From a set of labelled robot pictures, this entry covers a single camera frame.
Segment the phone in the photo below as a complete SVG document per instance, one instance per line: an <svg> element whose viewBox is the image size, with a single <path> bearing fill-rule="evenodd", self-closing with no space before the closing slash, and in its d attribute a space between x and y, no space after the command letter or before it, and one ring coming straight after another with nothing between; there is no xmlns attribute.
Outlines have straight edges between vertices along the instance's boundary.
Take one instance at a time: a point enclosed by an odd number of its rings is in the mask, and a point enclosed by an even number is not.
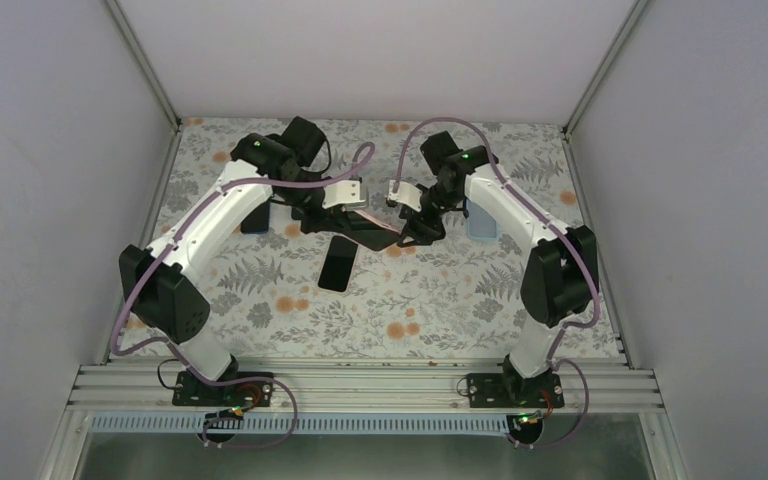
<svg viewBox="0 0 768 480"><path fill-rule="evenodd" d="M342 235L376 252L396 244L400 238L398 231L381 226L359 212L346 213L346 226Z"/></svg>
<svg viewBox="0 0 768 480"><path fill-rule="evenodd" d="M345 293L348 290L359 245L344 237L334 236L328 245L317 280L320 289Z"/></svg>

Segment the light blue phone case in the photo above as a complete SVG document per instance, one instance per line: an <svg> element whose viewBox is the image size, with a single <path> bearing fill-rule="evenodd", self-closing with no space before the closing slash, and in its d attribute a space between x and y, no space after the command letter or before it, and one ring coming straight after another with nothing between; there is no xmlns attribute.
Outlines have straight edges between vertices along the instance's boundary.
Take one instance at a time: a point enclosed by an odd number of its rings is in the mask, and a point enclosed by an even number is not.
<svg viewBox="0 0 768 480"><path fill-rule="evenodd" d="M466 233L467 236L477 242L492 242L499 237L496 221L480 206L466 202Z"/></svg>

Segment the black smartphone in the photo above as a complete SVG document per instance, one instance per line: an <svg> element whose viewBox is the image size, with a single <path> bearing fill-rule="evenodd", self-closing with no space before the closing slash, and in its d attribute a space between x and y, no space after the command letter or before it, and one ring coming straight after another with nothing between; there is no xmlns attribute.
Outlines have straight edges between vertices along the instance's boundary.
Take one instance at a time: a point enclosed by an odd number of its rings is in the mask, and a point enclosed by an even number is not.
<svg viewBox="0 0 768 480"><path fill-rule="evenodd" d="M263 203L249 213L240 224L244 235L265 234L270 229L271 205Z"/></svg>

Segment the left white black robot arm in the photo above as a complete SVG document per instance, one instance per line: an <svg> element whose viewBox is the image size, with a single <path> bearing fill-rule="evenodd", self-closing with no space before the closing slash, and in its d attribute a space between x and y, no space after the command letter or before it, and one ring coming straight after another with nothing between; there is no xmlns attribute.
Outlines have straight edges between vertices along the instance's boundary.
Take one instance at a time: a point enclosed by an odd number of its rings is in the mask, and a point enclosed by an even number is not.
<svg viewBox="0 0 768 480"><path fill-rule="evenodd" d="M246 135L207 192L166 233L146 247L127 246L119 256L124 303L110 353L126 356L161 343L199 380L209 402L230 402L238 391L235 358L207 327L210 304L197 283L235 228L274 196L304 211L313 229L339 230L344 204L358 194L354 177L375 147L363 143L352 168L329 177L309 168L327 144L326 134L302 117L278 134Z"/></svg>

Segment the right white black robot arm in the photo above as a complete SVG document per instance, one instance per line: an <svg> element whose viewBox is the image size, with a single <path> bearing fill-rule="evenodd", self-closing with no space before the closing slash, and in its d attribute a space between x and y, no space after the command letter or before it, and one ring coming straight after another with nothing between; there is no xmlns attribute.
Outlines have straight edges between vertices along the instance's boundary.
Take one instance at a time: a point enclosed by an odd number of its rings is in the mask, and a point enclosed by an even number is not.
<svg viewBox="0 0 768 480"><path fill-rule="evenodd" d="M435 182L390 181L387 202L401 208L401 246L426 246L446 235L444 214L469 203L483 209L526 254L520 298L529 319L502 363L501 391L515 407L540 393L538 377L556 367L570 328L597 323L600 307L598 248L586 226L571 227L538 206L511 179L487 143L467 150L442 132L420 147Z"/></svg>

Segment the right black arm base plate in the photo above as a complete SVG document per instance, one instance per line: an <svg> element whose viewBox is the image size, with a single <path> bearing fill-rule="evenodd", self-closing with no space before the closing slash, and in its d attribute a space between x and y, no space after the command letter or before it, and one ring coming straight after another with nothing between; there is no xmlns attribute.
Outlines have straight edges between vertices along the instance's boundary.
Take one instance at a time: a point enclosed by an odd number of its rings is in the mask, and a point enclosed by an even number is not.
<svg viewBox="0 0 768 480"><path fill-rule="evenodd" d="M523 379L503 373L471 373L466 382L466 397L471 408L562 408L565 406L560 377L545 371Z"/></svg>

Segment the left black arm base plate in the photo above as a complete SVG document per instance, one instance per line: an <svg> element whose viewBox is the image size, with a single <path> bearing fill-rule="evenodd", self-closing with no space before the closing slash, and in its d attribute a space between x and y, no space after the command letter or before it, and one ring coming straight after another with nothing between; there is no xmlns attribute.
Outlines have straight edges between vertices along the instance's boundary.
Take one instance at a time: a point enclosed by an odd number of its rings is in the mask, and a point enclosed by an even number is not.
<svg viewBox="0 0 768 480"><path fill-rule="evenodd" d="M238 372L243 382L230 386L210 386L198 380L191 372L178 374L171 403L174 406L217 407L244 409L268 407L274 390L271 372Z"/></svg>

